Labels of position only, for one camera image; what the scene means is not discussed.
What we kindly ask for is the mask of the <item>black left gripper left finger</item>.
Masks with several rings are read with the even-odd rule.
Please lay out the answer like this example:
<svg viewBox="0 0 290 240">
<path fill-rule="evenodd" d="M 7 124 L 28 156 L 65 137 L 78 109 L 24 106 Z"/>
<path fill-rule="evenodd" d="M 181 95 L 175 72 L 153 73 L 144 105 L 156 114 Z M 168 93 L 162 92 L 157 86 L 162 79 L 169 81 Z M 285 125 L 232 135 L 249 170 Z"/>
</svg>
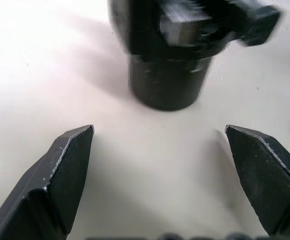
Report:
<svg viewBox="0 0 290 240">
<path fill-rule="evenodd" d="M 82 197 L 94 127 L 66 131 L 0 207 L 0 240 L 65 240 Z"/>
</svg>

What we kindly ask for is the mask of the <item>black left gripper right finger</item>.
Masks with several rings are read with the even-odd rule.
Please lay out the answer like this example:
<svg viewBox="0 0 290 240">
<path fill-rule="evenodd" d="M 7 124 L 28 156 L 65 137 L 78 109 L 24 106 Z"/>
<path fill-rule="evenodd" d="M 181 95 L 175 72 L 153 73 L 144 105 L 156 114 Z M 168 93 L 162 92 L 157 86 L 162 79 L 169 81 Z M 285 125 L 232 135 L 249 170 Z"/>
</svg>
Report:
<svg viewBox="0 0 290 240">
<path fill-rule="evenodd" d="M 290 153 L 272 136 L 225 129 L 240 184 L 264 230 L 290 237 Z"/>
</svg>

